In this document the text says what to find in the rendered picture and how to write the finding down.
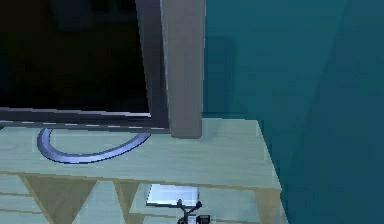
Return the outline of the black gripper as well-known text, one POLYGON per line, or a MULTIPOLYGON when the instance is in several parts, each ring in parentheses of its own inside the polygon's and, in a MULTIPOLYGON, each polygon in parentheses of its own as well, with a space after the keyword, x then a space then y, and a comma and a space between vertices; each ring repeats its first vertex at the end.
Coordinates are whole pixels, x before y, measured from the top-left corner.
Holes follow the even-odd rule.
POLYGON ((178 199, 177 206, 184 213, 183 216, 178 219, 177 224, 188 224, 189 214, 200 209, 202 207, 202 203, 201 201, 197 201, 194 207, 192 207, 189 211, 186 211, 186 208, 183 205, 182 199, 178 199))

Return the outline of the silver grey laptop computer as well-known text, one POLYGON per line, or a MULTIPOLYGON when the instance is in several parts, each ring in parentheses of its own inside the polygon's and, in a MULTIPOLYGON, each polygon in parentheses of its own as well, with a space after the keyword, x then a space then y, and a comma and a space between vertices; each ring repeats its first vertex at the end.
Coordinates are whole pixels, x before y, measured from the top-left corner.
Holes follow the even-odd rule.
POLYGON ((176 207, 179 200, 187 208, 192 208, 199 200, 199 189, 192 186, 152 184, 146 205, 176 207))

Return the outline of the pale wooden television stand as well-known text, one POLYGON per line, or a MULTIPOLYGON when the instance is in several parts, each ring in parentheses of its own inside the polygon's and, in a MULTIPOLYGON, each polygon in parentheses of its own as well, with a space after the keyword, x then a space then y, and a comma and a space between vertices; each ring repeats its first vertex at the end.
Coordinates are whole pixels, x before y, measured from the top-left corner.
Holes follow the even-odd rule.
POLYGON ((192 186, 212 224, 288 224, 281 186, 257 122, 203 121, 199 139, 154 134, 132 151, 60 164, 32 128, 0 131, 0 224, 176 224, 180 210, 150 207, 153 184, 192 186))

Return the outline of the black flat television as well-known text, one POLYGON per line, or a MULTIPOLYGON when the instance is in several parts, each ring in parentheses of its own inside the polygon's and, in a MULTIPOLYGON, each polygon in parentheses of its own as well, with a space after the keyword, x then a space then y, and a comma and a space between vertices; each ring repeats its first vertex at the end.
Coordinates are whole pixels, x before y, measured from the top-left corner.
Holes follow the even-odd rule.
POLYGON ((206 0, 0 0, 0 133, 36 128, 49 160, 87 164, 153 133, 202 134, 206 0), (102 152, 57 150, 55 129, 130 132, 102 152))

